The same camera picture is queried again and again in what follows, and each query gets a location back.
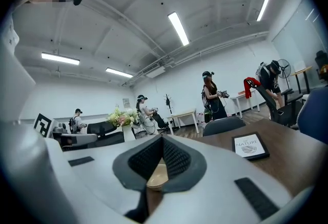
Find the wooden table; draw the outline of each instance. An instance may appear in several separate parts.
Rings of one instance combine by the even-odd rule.
[[[256,167],[281,182],[293,196],[316,182],[328,146],[288,127],[262,119],[229,132],[193,138],[212,146],[232,150],[232,137],[258,132],[270,157],[253,161]],[[162,195],[147,189],[150,214],[160,204]]]
[[[196,112],[196,108],[191,109],[191,110],[188,110],[188,111],[185,111],[185,112],[181,112],[181,113],[178,113],[178,114],[172,114],[172,115],[168,116],[167,117],[167,120],[169,122],[169,127],[170,127],[171,134],[174,135],[173,134],[173,130],[172,130],[172,125],[170,123],[170,119],[177,118],[178,126],[179,126],[179,128],[181,128],[180,122],[179,122],[179,117],[186,116],[186,115],[191,115],[193,117],[194,124],[195,124],[195,127],[196,127],[196,132],[197,132],[197,134],[199,134],[195,112]]]
[[[309,66],[309,67],[306,67],[305,69],[301,70],[301,71],[298,71],[294,74],[291,74],[291,75],[294,75],[296,77],[296,81],[297,81],[297,86],[298,86],[298,92],[301,93],[301,87],[299,86],[299,81],[298,81],[298,77],[297,75],[298,74],[301,74],[303,73],[304,74],[304,80],[305,80],[305,85],[306,85],[306,91],[307,93],[309,94],[310,93],[310,88],[309,88],[309,81],[308,81],[308,76],[306,75],[306,72],[307,70],[310,70],[312,68],[312,66]]]

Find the ceiling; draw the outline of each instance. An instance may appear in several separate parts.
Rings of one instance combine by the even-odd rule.
[[[122,85],[142,79],[150,64],[174,67],[207,49],[265,37],[284,0],[83,0],[25,4],[14,13],[20,37],[15,55],[29,72]],[[177,12],[190,44],[182,43],[168,19]],[[79,66],[43,60],[41,52],[77,58]],[[133,74],[132,79],[105,72]]]

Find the backpack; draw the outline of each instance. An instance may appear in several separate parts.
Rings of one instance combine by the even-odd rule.
[[[259,82],[260,82],[260,78],[261,78],[262,68],[264,68],[266,70],[266,72],[268,73],[268,75],[270,76],[270,71],[267,69],[267,64],[264,62],[260,63],[260,66],[257,68],[256,73],[255,73],[256,80],[258,80]]]
[[[70,126],[70,130],[72,134],[76,134],[79,131],[79,128],[77,127],[75,117],[70,118],[70,121],[68,122],[68,125]]]
[[[205,91],[204,91],[204,87],[203,87],[203,91],[201,92],[201,99],[203,101],[203,105],[204,105],[205,109],[210,110],[211,106],[210,106],[209,101],[207,100],[207,97],[206,97],[206,94],[205,94]]]

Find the black outfit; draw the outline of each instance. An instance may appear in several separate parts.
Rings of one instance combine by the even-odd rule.
[[[260,71],[260,83],[263,85],[265,89],[269,89],[273,93],[280,93],[280,88],[277,86],[276,88],[274,87],[274,80],[276,77],[276,74],[271,72],[270,70],[271,65],[267,65],[266,67],[263,67]]]
[[[216,95],[217,93],[217,88],[214,84],[212,84],[214,87],[210,87],[208,88],[209,92],[211,95]],[[224,117],[227,117],[227,113],[226,113],[226,110],[224,109],[224,106],[220,100],[220,98],[215,98],[215,99],[207,99],[208,102],[210,103],[211,105],[211,109],[212,109],[212,117],[213,117],[213,120],[217,120],[217,119],[220,119],[220,118],[224,118]]]

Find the red cloth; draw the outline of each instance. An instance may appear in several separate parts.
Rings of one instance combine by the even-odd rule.
[[[245,87],[245,97],[246,98],[250,98],[252,96],[252,93],[251,93],[251,86],[247,83],[247,80],[251,80],[256,86],[260,86],[261,83],[256,80],[255,78],[252,78],[252,77],[247,77],[245,80],[244,80],[244,87]]]

